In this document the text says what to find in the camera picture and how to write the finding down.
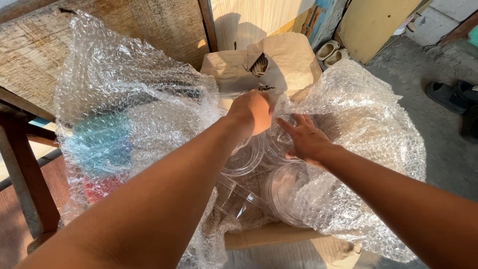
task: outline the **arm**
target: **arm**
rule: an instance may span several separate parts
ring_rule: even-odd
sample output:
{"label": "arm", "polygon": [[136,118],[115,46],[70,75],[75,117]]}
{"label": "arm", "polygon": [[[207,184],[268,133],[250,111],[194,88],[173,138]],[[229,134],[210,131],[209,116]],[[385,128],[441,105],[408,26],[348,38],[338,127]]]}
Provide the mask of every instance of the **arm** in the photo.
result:
{"label": "arm", "polygon": [[58,232],[18,268],[175,268],[235,146],[271,124],[267,94],[157,161]]}
{"label": "arm", "polygon": [[431,268],[472,268],[478,243],[478,204],[392,171],[330,143],[308,116],[297,127],[277,123],[291,135],[298,157],[335,175]]}

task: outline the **forearm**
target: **forearm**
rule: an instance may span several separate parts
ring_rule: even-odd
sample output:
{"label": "forearm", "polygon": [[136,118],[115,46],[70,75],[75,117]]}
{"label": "forearm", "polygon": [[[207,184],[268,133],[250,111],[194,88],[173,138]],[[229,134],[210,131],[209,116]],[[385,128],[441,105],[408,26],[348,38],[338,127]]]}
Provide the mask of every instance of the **forearm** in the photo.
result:
{"label": "forearm", "polygon": [[334,146],[320,163],[357,193],[432,268],[472,261],[478,204]]}
{"label": "forearm", "polygon": [[53,247],[78,268],[86,258],[100,264],[109,260],[116,267],[174,268],[224,163],[243,135],[234,122],[221,118],[95,204],[35,254]]}

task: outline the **black slipper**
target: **black slipper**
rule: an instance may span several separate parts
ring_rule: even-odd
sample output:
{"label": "black slipper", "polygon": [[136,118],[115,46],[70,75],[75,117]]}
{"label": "black slipper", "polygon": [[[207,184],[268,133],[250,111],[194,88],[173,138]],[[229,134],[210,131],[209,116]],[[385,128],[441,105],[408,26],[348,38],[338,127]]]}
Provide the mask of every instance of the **black slipper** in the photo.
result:
{"label": "black slipper", "polygon": [[478,105],[478,87],[464,80],[460,80],[456,87],[460,90],[457,94],[462,94],[461,99],[465,99],[469,105]]}
{"label": "black slipper", "polygon": [[478,105],[470,107],[463,114],[461,136],[472,144],[478,144]]}
{"label": "black slipper", "polygon": [[460,90],[436,81],[432,81],[426,86],[426,95],[433,101],[448,108],[451,112],[463,114],[468,108],[468,103],[460,98],[457,91]]}

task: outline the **bubble wrap sheet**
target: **bubble wrap sheet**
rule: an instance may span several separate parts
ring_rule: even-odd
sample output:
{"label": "bubble wrap sheet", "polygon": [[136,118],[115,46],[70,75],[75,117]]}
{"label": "bubble wrap sheet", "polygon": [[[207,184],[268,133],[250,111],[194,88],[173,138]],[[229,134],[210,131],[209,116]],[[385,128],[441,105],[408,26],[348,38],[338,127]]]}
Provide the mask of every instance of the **bubble wrap sheet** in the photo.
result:
{"label": "bubble wrap sheet", "polygon": [[[77,11],[73,43],[55,91],[57,134],[67,165],[68,223],[219,118],[212,76],[107,29]],[[226,261],[213,192],[179,268]]]}
{"label": "bubble wrap sheet", "polygon": [[[385,167],[425,182],[424,141],[391,86],[354,61],[341,60],[309,87],[288,113],[314,114],[334,144]],[[305,224],[384,257],[409,262],[416,256],[351,189],[330,173],[308,166],[310,182],[295,199]]]}

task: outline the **clear plastic container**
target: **clear plastic container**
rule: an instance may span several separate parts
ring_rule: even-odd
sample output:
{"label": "clear plastic container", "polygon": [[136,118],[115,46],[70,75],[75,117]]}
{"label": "clear plastic container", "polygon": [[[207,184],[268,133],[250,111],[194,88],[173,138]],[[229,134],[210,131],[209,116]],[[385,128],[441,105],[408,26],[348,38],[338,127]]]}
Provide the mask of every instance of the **clear plastic container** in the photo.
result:
{"label": "clear plastic container", "polygon": [[230,177],[243,176],[253,171],[264,156],[264,136],[259,134],[250,138],[249,143],[231,155],[222,169]]}
{"label": "clear plastic container", "polygon": [[263,199],[223,174],[220,174],[216,188],[215,207],[245,227],[254,228],[267,210]]}
{"label": "clear plastic container", "polygon": [[262,197],[277,218],[295,227],[308,228],[293,209],[297,192],[309,181],[305,163],[283,165],[267,177]]}
{"label": "clear plastic container", "polygon": [[[292,114],[279,115],[286,122],[297,126],[295,118]],[[291,162],[302,162],[297,158],[287,159],[285,154],[289,149],[293,148],[294,143],[291,136],[286,133],[273,119],[271,126],[264,132],[265,155],[269,160],[276,164],[288,164]]]}

